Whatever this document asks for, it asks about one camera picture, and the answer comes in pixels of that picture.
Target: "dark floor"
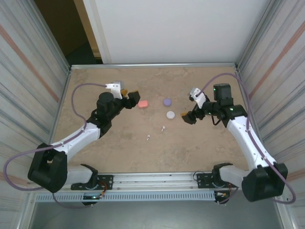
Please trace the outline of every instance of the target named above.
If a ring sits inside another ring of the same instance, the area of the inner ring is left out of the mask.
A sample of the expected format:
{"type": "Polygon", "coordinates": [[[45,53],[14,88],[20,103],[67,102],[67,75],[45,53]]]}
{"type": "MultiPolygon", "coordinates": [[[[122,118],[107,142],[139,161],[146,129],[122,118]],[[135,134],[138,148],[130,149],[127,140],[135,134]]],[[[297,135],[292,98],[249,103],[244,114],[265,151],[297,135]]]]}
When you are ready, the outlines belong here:
{"type": "Polygon", "coordinates": [[[93,208],[65,209],[56,203],[37,203],[30,228],[282,229],[283,225],[274,202],[250,203],[239,191],[226,206],[212,201],[152,201],[101,202],[93,208]]]}
{"type": "Polygon", "coordinates": [[[66,56],[69,65],[76,64],[100,64],[101,60],[94,58],[89,42],[86,42],[78,49],[66,56]]]}

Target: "orange stripe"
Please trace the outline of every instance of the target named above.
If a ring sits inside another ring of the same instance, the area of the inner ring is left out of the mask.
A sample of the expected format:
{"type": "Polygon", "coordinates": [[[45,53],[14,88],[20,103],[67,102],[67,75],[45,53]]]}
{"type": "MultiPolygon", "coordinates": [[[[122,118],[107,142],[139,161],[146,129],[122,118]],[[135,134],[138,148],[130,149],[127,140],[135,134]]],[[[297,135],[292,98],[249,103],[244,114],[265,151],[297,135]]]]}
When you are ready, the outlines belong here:
{"type": "MultiPolygon", "coordinates": [[[[14,184],[16,184],[16,185],[23,185],[23,186],[27,186],[28,185],[28,182],[26,180],[24,180],[24,179],[21,179],[19,177],[15,177],[15,176],[12,176],[12,175],[9,175],[9,177],[10,177],[10,180],[14,184]]],[[[2,172],[0,172],[0,180],[4,180],[5,181],[4,175],[3,175],[2,172]]]]}
{"type": "Polygon", "coordinates": [[[18,48],[17,44],[13,41],[13,39],[9,36],[9,34],[4,30],[2,25],[0,25],[0,34],[5,39],[5,41],[11,46],[11,48],[16,52],[16,54],[20,57],[20,59],[24,62],[24,64],[30,69],[30,71],[37,77],[37,79],[41,82],[41,84],[45,87],[45,89],[50,93],[50,95],[53,97],[53,99],[56,102],[58,102],[59,101],[58,96],[44,81],[44,79],[39,74],[39,72],[35,69],[33,64],[24,55],[24,53],[18,48]]]}
{"type": "Polygon", "coordinates": [[[260,79],[260,81],[257,83],[253,91],[249,94],[249,98],[251,99],[255,92],[258,90],[258,88],[263,84],[263,82],[267,79],[267,77],[270,75],[270,73],[274,70],[274,68],[278,65],[280,60],[285,56],[285,54],[291,49],[291,47],[296,43],[296,41],[300,38],[300,36],[305,31],[305,21],[302,23],[302,25],[298,28],[298,30],[294,33],[292,38],[288,41],[287,45],[284,47],[280,55],[276,58],[276,60],[273,62],[273,64],[269,67],[269,69],[266,71],[266,73],[263,75],[263,77],[260,79]]]}
{"type": "Polygon", "coordinates": [[[293,173],[288,174],[287,181],[297,180],[299,178],[305,177],[305,168],[297,170],[293,173]]]}

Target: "marble-patterned surface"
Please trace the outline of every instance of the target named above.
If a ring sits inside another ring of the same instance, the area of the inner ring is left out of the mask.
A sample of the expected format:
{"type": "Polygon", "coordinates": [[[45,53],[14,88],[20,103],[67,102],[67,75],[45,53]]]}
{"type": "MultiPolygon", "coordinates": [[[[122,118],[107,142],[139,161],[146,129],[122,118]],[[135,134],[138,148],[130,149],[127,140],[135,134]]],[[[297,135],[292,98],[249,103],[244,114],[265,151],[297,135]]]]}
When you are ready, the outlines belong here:
{"type": "MultiPolygon", "coordinates": [[[[179,172],[211,170],[214,164],[231,162],[247,169],[246,160],[231,133],[222,124],[213,126],[206,117],[195,125],[183,122],[180,113],[191,110],[195,103],[188,93],[203,87],[214,75],[234,73],[230,67],[218,68],[131,68],[73,70],[55,140],[77,130],[82,121],[71,109],[71,93],[80,83],[110,83],[123,80],[129,91],[139,90],[149,106],[123,109],[112,121],[112,128],[98,141],[86,146],[70,161],[70,165],[88,164],[99,172],[179,172]],[[163,105],[164,98],[172,106],[163,105]],[[173,120],[166,118],[174,111],[173,120]]],[[[237,81],[230,76],[218,78],[205,91],[212,100],[213,84],[229,83],[235,104],[243,104],[237,81]]],[[[96,86],[85,86],[75,94],[76,110],[89,117],[100,93],[96,86]]]]}

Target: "ventilation grille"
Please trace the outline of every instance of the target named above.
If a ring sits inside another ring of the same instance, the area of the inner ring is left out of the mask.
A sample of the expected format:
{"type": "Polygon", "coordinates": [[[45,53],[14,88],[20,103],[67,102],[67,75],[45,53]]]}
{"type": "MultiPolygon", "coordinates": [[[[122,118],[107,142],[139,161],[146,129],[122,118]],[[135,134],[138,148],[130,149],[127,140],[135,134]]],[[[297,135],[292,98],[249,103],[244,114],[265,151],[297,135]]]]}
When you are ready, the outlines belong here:
{"type": "MultiPolygon", "coordinates": [[[[106,192],[102,199],[83,200],[83,196],[96,196],[97,193],[57,193],[59,202],[96,201],[167,201],[167,200],[215,200],[213,191],[171,191],[171,192],[106,192]]],[[[54,202],[52,194],[37,195],[36,202],[54,202]]]]}

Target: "purple disc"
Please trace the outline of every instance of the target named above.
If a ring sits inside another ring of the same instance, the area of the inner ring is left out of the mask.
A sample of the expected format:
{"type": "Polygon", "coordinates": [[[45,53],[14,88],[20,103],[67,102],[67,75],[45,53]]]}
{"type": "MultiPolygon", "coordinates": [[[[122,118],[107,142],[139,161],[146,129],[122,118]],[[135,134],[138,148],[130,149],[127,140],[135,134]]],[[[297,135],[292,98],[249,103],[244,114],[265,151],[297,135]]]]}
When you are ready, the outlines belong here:
{"type": "Polygon", "coordinates": [[[164,104],[164,106],[170,106],[170,105],[172,105],[172,100],[171,99],[164,99],[163,104],[164,104]]]}

